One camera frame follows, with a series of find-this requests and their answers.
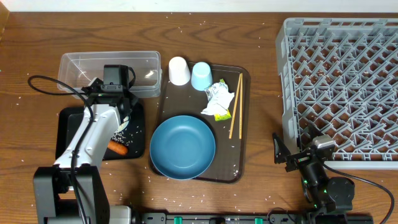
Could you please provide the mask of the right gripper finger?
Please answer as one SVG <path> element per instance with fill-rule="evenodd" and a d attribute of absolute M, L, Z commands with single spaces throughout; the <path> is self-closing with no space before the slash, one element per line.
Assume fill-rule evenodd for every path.
<path fill-rule="evenodd" d="M 323 133 L 319 131 L 313 123 L 308 123 L 307 128 L 311 140 L 323 135 Z"/>
<path fill-rule="evenodd" d="M 276 133 L 272 134 L 272 138 L 274 142 L 274 163 L 281 164 L 287 162 L 287 158 L 290 156 L 289 149 Z"/>

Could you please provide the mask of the light blue rice bowl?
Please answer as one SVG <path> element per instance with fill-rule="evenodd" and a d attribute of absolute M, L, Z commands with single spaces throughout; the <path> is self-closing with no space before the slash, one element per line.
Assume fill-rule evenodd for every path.
<path fill-rule="evenodd" d="M 115 133 L 119 133 L 119 132 L 123 131 L 127 127 L 127 125 L 129 124 L 129 120 L 130 120 L 130 117 L 126 116 L 123 119 L 122 123 L 120 124 L 119 128 L 115 131 Z"/>

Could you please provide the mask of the orange carrot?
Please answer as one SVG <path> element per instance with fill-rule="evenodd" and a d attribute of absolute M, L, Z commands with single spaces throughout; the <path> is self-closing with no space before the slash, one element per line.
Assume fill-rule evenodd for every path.
<path fill-rule="evenodd" d="M 126 146 L 115 141 L 109 142 L 108 149 L 122 156 L 125 156 L 129 151 L 129 149 Z"/>

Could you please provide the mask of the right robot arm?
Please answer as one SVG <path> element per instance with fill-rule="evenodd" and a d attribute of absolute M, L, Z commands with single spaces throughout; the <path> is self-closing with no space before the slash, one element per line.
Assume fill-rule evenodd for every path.
<path fill-rule="evenodd" d="M 353 209 L 354 182 L 347 177 L 329 178 L 325 172 L 325 161 L 334 151 L 334 140 L 327 134 L 309 126 L 309 147 L 291 153 L 283 140 L 274 133 L 274 162 L 285 164 L 285 170 L 298 170 L 304 196 L 313 205 L 295 223 L 348 223 L 346 212 Z"/>

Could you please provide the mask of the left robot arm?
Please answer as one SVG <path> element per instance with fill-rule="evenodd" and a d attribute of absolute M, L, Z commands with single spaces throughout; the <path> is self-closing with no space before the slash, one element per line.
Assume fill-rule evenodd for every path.
<path fill-rule="evenodd" d="M 84 116 L 64 153 L 34 174 L 39 223 L 137 223 L 126 205 L 110 205 L 99 168 L 108 144 L 130 115 L 134 96 L 127 78 L 94 79 L 83 93 Z"/>

